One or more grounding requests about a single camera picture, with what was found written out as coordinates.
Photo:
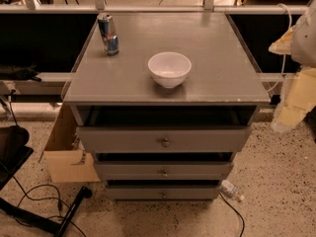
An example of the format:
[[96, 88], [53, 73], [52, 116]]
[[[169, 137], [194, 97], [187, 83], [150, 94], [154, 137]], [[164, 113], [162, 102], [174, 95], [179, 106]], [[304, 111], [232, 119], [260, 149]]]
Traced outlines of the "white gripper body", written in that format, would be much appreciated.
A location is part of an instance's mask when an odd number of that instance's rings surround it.
[[316, 68], [304, 66], [282, 84], [271, 128], [287, 132], [296, 128], [316, 107]]

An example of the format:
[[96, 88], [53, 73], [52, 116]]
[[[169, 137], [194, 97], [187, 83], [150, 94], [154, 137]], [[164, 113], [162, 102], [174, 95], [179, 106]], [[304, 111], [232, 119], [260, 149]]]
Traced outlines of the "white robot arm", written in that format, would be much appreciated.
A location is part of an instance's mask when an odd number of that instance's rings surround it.
[[292, 81], [282, 84], [272, 121], [274, 131], [286, 132], [296, 128], [316, 107], [316, 8], [309, 7], [270, 45], [269, 52], [287, 54], [301, 65]]

